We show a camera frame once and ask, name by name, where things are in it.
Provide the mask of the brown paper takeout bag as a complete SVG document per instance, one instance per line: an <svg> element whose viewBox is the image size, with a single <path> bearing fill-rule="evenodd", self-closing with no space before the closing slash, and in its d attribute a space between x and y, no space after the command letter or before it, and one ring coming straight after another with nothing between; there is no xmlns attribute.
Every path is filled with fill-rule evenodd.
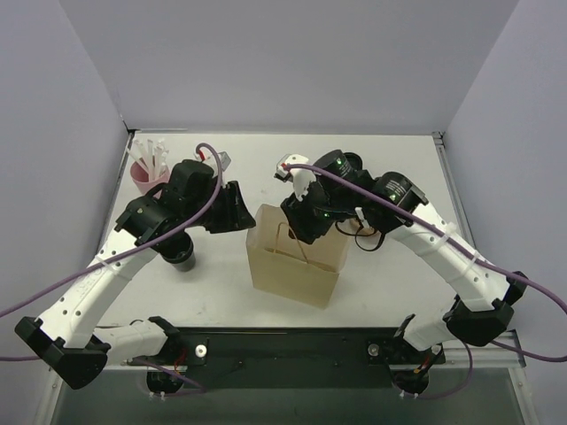
<svg viewBox="0 0 567 425"><path fill-rule="evenodd" d="M294 239L282 210L263 204L247 232L252 286L320 309L328 306L343 269L350 240L331 229L312 244Z"/></svg>

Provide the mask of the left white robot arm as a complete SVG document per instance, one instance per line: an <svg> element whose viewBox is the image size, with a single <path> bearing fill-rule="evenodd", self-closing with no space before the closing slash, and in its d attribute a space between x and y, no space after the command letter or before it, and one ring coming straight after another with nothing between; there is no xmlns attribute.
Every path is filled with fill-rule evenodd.
<svg viewBox="0 0 567 425"><path fill-rule="evenodd" d="M137 357L171 363L182 339L165 319L153 316L118 328L100 328L100 319L156 256L179 271L194 266L194 244L179 226L222 234L255 224L238 182L219 182L215 166L185 159L167 182L127 204L90 271L38 317L22 318L15 332L74 390L90 384L108 364Z"/></svg>

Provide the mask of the stack of black lids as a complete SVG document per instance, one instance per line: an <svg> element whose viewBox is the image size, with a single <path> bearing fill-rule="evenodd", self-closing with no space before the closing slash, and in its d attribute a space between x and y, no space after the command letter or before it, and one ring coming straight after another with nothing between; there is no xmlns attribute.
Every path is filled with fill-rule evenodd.
<svg viewBox="0 0 567 425"><path fill-rule="evenodd" d="M363 161L358 154L354 152L346 152L345 157L355 170L361 170L363 168Z"/></svg>

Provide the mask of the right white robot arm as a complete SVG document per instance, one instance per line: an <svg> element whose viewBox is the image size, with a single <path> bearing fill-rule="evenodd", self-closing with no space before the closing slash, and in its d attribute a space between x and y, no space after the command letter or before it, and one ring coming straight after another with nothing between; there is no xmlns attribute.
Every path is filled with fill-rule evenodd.
<svg viewBox="0 0 567 425"><path fill-rule="evenodd" d="M455 292L451 307L438 317L410 314L402 322L392 340L399 359L411 361L452 339L482 347L506 331L525 284L481 267L483 257L408 177L374 177L357 154L341 150L320 157L312 169L308 164L308 158L290 154L276 166L276 179L293 187L281 203L291 237L312 244L338 223L356 220L360 228L405 245Z"/></svg>

